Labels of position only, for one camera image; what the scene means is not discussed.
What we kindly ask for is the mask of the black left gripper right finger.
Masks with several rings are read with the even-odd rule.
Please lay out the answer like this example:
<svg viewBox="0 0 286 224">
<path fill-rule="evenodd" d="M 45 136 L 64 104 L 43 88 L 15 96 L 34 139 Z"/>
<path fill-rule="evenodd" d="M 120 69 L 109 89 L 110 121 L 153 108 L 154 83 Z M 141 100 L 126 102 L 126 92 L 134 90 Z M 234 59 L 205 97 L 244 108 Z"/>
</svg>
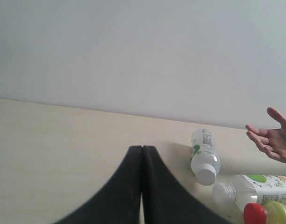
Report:
<svg viewBox="0 0 286 224">
<path fill-rule="evenodd" d="M 143 146 L 142 203 L 146 224 L 228 224 L 189 194 L 154 146 Z"/>
</svg>

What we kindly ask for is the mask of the person's open hand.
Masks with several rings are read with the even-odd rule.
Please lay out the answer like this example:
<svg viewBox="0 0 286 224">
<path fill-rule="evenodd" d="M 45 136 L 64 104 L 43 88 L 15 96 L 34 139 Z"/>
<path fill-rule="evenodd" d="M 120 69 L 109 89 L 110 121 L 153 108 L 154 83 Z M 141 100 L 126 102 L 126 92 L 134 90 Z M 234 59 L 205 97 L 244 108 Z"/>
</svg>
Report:
<svg viewBox="0 0 286 224">
<path fill-rule="evenodd" d="M 254 142 L 260 152 L 269 158 L 286 163 L 286 118 L 276 109 L 268 107 L 267 114 L 280 124 L 277 129 L 255 128 L 249 124 L 246 135 Z"/>
</svg>

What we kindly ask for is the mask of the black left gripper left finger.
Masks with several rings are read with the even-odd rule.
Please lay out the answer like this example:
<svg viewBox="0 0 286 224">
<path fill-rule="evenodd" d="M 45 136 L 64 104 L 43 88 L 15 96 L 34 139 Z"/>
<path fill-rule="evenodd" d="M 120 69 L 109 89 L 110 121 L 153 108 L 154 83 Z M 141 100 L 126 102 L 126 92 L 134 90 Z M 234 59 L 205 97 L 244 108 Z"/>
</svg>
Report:
<svg viewBox="0 0 286 224">
<path fill-rule="evenodd" d="M 143 148 L 131 146 L 107 183 L 58 224 L 138 224 Z"/>
</svg>

